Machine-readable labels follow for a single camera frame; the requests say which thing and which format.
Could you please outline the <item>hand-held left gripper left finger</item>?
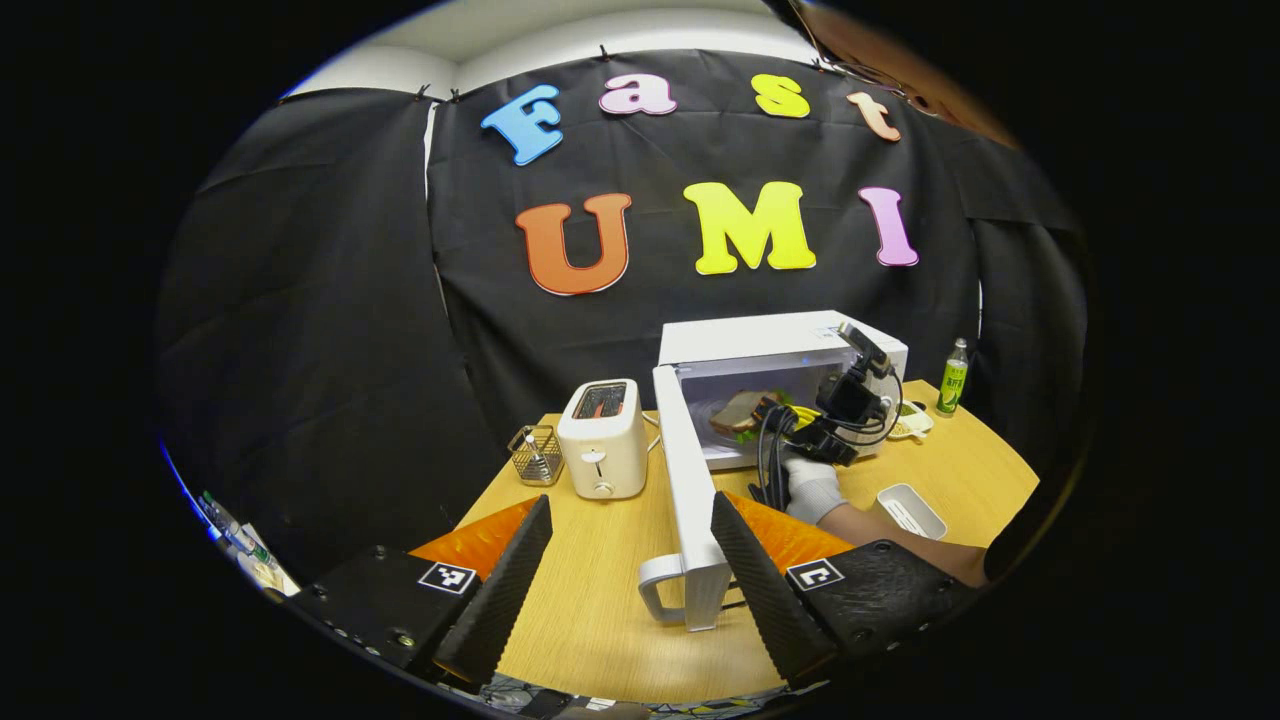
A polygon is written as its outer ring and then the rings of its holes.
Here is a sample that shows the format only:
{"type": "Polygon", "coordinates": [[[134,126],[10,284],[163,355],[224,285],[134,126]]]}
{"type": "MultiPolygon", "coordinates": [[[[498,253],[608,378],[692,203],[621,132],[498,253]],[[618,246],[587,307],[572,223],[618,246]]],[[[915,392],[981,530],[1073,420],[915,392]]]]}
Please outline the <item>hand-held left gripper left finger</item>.
{"type": "Polygon", "coordinates": [[[429,683],[492,682],[553,536],[536,495],[411,552],[378,544],[291,596],[291,612],[429,683]]]}

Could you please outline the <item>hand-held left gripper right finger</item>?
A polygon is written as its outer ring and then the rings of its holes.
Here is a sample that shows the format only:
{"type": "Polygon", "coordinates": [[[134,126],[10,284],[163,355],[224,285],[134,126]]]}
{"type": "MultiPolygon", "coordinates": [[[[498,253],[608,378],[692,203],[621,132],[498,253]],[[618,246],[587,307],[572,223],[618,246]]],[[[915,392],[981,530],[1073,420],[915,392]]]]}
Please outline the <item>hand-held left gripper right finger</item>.
{"type": "Polygon", "coordinates": [[[710,530],[794,689],[914,644],[979,596],[891,539],[854,546],[735,493],[716,492],[710,530]]]}

